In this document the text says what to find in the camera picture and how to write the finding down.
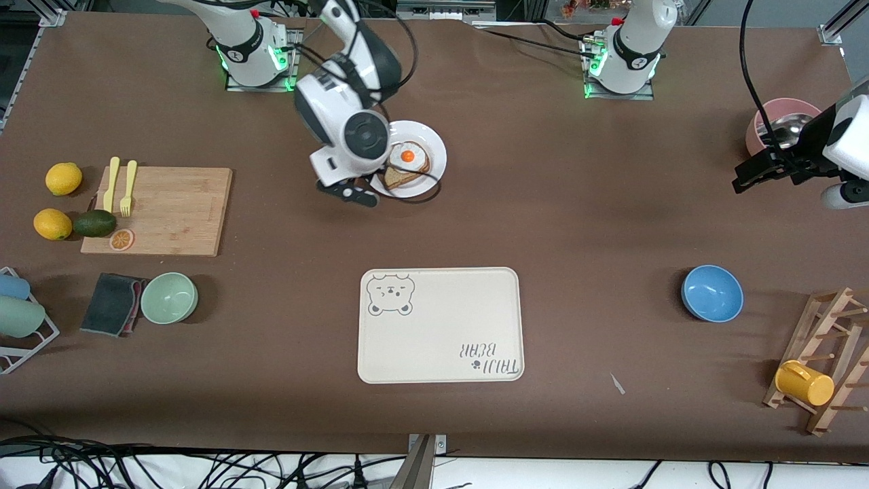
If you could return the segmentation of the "brown bread slice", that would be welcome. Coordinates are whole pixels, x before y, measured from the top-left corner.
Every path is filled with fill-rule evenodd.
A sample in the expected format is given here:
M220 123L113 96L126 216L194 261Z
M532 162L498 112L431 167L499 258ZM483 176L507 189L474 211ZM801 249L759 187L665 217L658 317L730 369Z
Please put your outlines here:
M428 173L430 170L430 158L429 158L429 168L426 171L412 171L405 170L401 171L397 167L389 164L387 159L386 171L383 174L382 182L386 186L389 191L393 191L397 187L402 185L406 185L407 183L412 183L413 181L419 179L423 176L423 174Z

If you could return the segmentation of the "fried egg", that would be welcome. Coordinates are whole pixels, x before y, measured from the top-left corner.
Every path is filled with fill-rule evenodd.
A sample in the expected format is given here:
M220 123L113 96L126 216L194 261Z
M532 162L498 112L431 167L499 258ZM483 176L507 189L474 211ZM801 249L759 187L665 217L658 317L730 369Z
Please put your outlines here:
M428 154L419 143L413 141L395 143L388 161L401 171L426 171L429 168Z

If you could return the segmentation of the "white round plate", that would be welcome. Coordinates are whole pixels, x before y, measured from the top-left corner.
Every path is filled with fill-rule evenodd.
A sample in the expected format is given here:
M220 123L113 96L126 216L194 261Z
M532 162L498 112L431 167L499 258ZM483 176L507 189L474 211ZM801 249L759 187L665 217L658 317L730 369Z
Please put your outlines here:
M435 130L428 125L414 121L399 120L391 122L389 124L389 148L387 158L395 143L406 141L419 143L419 145L425 149L430 158L430 170L412 183L407 183L406 185L397 187L393 191L389 191L382 182L383 174L386 171L386 160L382 171L376 173L370 180L370 185L373 189L385 197L405 200L422 197L425 193L431 192L433 189L438 187L440 178L443 177L443 174L446 171L446 146L444 145L443 139L441 139L440 135Z

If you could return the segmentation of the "pink bowl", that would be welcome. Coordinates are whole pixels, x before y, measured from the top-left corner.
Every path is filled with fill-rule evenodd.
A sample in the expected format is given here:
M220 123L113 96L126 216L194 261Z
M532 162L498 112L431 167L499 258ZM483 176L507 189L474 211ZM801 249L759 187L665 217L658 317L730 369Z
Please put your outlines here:
M788 115L807 115L810 118L814 118L821 113L821 109L818 109L812 103L792 97L774 98L763 103L763 108L769 116L771 124ZM764 124L762 123L760 112L757 111L745 131L745 147L751 156L766 149L766 143L762 142L760 138L760 131L764 131Z

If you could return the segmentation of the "blue bowl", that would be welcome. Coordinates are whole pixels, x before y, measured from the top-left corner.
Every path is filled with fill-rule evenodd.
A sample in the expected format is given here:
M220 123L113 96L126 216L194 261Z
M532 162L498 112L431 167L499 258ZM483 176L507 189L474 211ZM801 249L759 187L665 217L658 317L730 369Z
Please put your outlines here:
M710 323L729 322L744 306L741 283L732 272L716 264L701 264L689 270L680 294L689 313Z

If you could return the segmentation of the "wooden cutting board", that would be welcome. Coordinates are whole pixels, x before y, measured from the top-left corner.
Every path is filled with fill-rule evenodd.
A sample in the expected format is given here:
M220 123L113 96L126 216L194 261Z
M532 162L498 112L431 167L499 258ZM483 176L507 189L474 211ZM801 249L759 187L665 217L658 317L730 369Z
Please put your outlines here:
M132 232L122 251L109 238L84 238L81 253L91 255L217 256L233 171L229 168L140 165L131 214L120 214L126 170L115 181L113 211L117 228Z

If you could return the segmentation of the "cream bear print tray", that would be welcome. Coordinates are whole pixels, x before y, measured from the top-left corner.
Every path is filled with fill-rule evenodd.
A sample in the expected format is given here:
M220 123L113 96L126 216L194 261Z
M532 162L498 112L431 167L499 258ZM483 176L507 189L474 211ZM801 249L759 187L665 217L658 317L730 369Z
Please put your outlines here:
M513 269L373 269L361 277L357 374L363 382L511 382L524 369Z

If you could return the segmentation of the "grey metal equipment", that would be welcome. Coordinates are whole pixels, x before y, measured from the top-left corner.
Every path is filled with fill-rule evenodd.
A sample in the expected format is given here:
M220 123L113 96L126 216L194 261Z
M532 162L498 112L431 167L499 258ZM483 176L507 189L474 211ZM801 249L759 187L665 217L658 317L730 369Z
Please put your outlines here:
M395 0L395 6L405 20L497 21L494 0Z

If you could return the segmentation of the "pale green bowl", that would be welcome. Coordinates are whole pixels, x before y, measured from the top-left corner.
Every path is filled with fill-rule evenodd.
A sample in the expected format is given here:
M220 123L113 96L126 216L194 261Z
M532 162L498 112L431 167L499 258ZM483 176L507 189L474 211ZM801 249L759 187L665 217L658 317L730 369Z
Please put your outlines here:
M146 285L141 297L141 310L153 324L176 324L189 318L198 306L198 300L198 288L189 276L167 272Z

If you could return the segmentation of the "yellow plastic fork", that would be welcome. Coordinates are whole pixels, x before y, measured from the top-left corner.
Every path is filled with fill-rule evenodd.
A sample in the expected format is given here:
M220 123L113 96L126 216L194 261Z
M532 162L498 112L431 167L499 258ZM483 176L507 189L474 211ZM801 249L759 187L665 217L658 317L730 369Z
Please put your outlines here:
M134 181L136 181L137 171L138 162L134 159L130 159L126 167L125 195L119 202L120 211L124 219L130 217L132 213Z

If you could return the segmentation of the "dark green avocado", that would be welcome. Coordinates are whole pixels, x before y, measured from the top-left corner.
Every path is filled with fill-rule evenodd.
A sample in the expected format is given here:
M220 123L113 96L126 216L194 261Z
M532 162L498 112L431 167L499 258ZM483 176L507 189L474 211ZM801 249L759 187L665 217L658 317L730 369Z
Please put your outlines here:
M73 231L87 238L105 238L117 229L117 217L103 209L94 209L73 220Z

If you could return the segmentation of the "grey folded cloth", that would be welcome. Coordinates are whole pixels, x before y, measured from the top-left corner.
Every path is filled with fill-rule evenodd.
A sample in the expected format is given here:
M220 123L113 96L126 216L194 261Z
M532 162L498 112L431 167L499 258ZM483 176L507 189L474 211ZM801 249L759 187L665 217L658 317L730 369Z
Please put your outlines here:
M79 329L113 338L130 335L146 285L145 278L103 272L97 279Z

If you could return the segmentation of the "teal green cup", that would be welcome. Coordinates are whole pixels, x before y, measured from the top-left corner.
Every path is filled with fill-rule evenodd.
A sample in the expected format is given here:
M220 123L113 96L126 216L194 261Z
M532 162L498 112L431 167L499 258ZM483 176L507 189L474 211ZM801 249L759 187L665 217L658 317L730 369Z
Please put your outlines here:
M4 336L27 338L40 328L45 318L41 304L0 296L0 334Z

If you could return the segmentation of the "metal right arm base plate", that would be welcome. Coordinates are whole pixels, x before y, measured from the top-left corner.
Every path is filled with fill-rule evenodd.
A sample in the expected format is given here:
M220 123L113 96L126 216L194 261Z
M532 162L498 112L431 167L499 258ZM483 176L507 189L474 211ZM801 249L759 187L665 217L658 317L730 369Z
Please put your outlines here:
M292 92L298 78L304 30L274 22L259 22L261 43L247 56L236 48L217 46L229 92Z

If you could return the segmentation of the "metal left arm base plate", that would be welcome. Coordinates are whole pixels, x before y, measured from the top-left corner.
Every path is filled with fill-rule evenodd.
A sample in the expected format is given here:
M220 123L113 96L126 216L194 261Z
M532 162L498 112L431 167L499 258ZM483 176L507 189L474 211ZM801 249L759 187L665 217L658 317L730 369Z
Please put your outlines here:
M614 100L652 100L652 77L661 56L643 69L630 69L624 60L609 52L605 30L593 31L578 41L585 54L583 66L585 97Z

